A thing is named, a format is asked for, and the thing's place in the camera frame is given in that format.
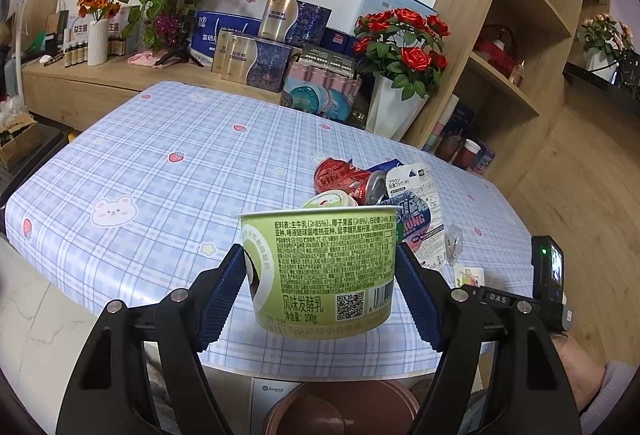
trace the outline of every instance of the blue plaid tablecloth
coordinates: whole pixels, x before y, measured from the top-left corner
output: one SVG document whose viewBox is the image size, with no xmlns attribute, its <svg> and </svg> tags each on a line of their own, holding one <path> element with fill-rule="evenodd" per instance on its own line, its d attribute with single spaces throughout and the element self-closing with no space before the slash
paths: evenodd
<svg viewBox="0 0 640 435">
<path fill-rule="evenodd" d="M 317 116 L 175 82 L 155 85 L 62 149 L 6 209 L 12 245 L 94 314 L 119 298 L 156 303 L 217 267 L 241 243 L 241 212 L 294 208 L 315 195 L 324 157 L 366 168 L 427 162 L 444 222 L 463 231 L 462 262 L 530 296 L 530 235 L 489 182 L 411 146 Z M 449 285 L 453 272 L 445 266 Z M 423 342 L 398 285 L 380 327 L 335 341 L 272 335 L 254 318 L 245 281 L 220 340 L 202 362 L 279 379 L 392 378 L 427 373 Z"/>
</svg>

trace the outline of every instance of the blue gripper pad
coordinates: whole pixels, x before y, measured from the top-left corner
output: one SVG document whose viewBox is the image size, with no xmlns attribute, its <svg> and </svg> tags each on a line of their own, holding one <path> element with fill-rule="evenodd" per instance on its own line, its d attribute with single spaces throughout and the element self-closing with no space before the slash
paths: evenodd
<svg viewBox="0 0 640 435">
<path fill-rule="evenodd" d="M 200 273 L 191 289 L 196 287 L 200 277 L 204 277 L 207 273 L 210 273 L 209 277 L 212 279 L 207 282 L 208 287 L 212 285 L 212 288 L 209 297 L 202 305 L 200 326 L 194 339 L 194 348 L 198 352 L 204 351 L 210 343 L 218 341 L 220 338 L 226 317 L 229 316 L 238 291 L 244 282 L 246 264 L 242 246 L 234 244 L 220 266 L 212 271 Z"/>
<path fill-rule="evenodd" d="M 405 243 L 396 246 L 396 280 L 420 338 L 440 352 L 444 344 L 440 309 L 449 285 L 439 272 L 421 267 Z"/>
</svg>

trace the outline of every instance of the black countertop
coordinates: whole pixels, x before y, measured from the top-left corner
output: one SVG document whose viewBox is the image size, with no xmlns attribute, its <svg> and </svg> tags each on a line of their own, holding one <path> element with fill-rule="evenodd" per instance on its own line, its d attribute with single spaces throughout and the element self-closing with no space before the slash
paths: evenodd
<svg viewBox="0 0 640 435">
<path fill-rule="evenodd" d="M 588 70 L 569 62 L 564 66 L 564 71 L 562 73 L 564 74 L 564 78 L 572 86 L 579 88 L 580 85 L 586 84 L 591 87 L 595 87 L 602 91 L 605 97 L 609 98 L 626 111 L 631 112 L 636 116 L 640 116 L 640 100 L 638 99 L 640 98 L 640 89 L 636 89 L 635 93 L 633 93 L 626 87 L 617 87 L 593 72 L 589 72 Z"/>
</svg>

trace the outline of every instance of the white flower pot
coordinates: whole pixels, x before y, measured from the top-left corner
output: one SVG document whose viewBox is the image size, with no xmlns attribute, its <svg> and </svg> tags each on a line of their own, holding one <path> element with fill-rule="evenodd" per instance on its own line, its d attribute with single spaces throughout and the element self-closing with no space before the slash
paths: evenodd
<svg viewBox="0 0 640 435">
<path fill-rule="evenodd" d="M 107 61 L 107 47 L 109 44 L 109 21 L 102 20 L 89 22 L 89 58 L 87 65 L 100 65 Z"/>
<path fill-rule="evenodd" d="M 616 73 L 616 69 L 618 68 L 618 64 L 614 63 L 611 67 L 607 67 L 611 62 L 607 59 L 606 54 L 604 54 L 601 50 L 596 48 L 589 49 L 587 51 L 587 70 L 593 71 L 596 69 L 602 69 L 594 72 L 595 75 L 600 76 L 604 80 L 608 82 L 611 81 L 614 73 Z"/>
<path fill-rule="evenodd" d="M 400 141 L 429 96 L 423 99 L 414 94 L 402 101 L 402 89 L 391 88 L 391 83 L 390 79 L 376 78 L 366 129 L 377 136 Z"/>
</svg>

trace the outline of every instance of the coca-cola can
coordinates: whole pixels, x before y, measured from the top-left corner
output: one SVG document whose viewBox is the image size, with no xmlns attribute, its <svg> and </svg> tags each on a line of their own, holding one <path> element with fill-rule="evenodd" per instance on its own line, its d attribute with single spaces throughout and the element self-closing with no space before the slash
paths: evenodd
<svg viewBox="0 0 640 435">
<path fill-rule="evenodd" d="M 316 191 L 342 190 L 360 206 L 378 204 L 386 195 L 386 173 L 356 168 L 345 160 L 324 159 L 314 173 Z"/>
</svg>

